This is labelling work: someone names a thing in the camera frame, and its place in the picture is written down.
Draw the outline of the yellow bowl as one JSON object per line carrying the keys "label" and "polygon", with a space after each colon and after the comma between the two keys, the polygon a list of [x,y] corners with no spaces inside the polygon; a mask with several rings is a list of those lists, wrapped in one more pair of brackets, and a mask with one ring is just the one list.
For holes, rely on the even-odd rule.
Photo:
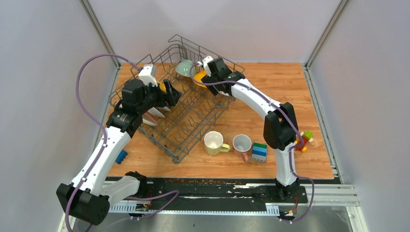
{"label": "yellow bowl", "polygon": [[[195,75],[193,76],[193,78],[194,78],[194,80],[197,81],[197,82],[202,82],[202,78],[204,78],[204,77],[206,77],[206,76],[207,76],[206,71],[200,71],[200,72],[198,72],[197,74],[195,74]],[[196,82],[195,82],[195,84],[198,85],[198,86],[200,86],[200,87],[207,88],[207,86],[205,86],[205,85],[198,84],[198,83],[196,83]]]}

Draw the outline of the teal and yellow bowls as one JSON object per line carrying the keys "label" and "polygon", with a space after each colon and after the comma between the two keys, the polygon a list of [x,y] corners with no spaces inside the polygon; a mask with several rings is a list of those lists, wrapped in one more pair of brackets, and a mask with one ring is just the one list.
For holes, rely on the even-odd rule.
{"label": "teal and yellow bowls", "polygon": [[179,62],[177,66],[175,67],[175,71],[179,75],[185,76],[185,77],[190,77],[191,75],[195,76],[197,74],[195,63],[188,59],[184,59],[181,62]]}

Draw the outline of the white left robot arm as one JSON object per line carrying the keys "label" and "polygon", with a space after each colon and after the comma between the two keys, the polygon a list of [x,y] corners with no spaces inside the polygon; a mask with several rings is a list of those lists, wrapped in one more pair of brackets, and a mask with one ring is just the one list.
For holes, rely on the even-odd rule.
{"label": "white left robot arm", "polygon": [[109,208],[133,196],[137,200],[148,194],[147,177],[137,171],[126,173],[119,181],[104,186],[104,181],[125,145],[143,122],[143,114],[153,107],[176,106],[181,92],[171,82],[163,82],[165,91],[139,79],[127,81],[122,99],[114,107],[98,147],[70,184],[60,184],[57,197],[67,215],[91,225],[99,225]]}

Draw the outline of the red and teal floral plate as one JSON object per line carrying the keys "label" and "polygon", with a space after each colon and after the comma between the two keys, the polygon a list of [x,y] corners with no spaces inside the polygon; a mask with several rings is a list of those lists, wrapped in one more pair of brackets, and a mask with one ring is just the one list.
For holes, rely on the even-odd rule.
{"label": "red and teal floral plate", "polygon": [[152,107],[151,109],[149,109],[148,112],[154,116],[165,117],[165,115],[155,107]]}

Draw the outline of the pink mug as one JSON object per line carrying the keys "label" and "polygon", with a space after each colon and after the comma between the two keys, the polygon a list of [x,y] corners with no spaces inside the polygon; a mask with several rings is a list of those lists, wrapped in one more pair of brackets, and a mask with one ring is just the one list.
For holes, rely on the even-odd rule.
{"label": "pink mug", "polygon": [[239,134],[233,138],[233,151],[242,158],[243,162],[249,162],[249,152],[251,149],[252,141],[247,135]]}

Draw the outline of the yellow polka dot plate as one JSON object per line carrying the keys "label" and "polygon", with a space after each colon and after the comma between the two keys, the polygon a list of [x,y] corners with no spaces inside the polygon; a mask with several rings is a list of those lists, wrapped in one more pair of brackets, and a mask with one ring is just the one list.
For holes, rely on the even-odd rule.
{"label": "yellow polka dot plate", "polygon": [[158,85],[159,85],[159,87],[160,87],[160,90],[161,90],[162,92],[166,93],[166,87],[165,87],[165,85],[164,85],[163,83],[158,83]]}

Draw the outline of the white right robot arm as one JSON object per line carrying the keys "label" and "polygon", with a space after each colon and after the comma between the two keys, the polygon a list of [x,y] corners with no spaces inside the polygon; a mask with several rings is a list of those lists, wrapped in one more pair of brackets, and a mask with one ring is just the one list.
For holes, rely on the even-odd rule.
{"label": "white right robot arm", "polygon": [[276,195],[288,202],[299,187],[294,168],[294,147],[299,136],[295,111],[289,102],[280,103],[258,90],[241,72],[232,71],[222,58],[205,57],[198,66],[206,72],[201,82],[213,95],[225,94],[241,100],[264,120],[263,137],[274,150],[277,174]]}

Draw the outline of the cream and pink plate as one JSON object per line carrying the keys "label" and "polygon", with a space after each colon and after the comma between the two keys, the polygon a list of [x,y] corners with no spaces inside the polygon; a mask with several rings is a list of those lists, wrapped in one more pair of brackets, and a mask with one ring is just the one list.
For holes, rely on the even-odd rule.
{"label": "cream and pink plate", "polygon": [[156,126],[158,124],[157,120],[154,119],[149,113],[145,113],[142,116],[143,122],[150,126]]}

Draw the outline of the yellow mug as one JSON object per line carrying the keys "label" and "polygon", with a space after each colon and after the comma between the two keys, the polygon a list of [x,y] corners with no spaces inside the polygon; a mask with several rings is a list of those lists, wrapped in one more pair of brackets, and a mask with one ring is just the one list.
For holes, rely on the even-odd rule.
{"label": "yellow mug", "polygon": [[210,156],[215,156],[220,152],[229,152],[231,146],[224,143],[224,138],[220,132],[209,131],[204,136],[205,150]]}

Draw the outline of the grey wire dish rack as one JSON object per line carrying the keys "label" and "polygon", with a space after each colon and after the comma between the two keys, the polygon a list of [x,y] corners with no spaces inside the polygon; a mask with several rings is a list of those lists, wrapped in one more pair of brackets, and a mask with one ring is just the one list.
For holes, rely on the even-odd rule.
{"label": "grey wire dish rack", "polygon": [[189,77],[176,71],[177,65],[182,61],[198,62],[207,56],[219,58],[219,54],[178,34],[168,42],[169,46],[156,57],[148,54],[137,66],[154,64],[157,68],[156,80],[162,83],[168,79],[182,96],[169,111],[158,110],[164,117],[154,116],[156,126],[142,123],[138,132],[178,164],[228,109],[234,97],[222,94],[214,96],[207,88],[195,84]]}

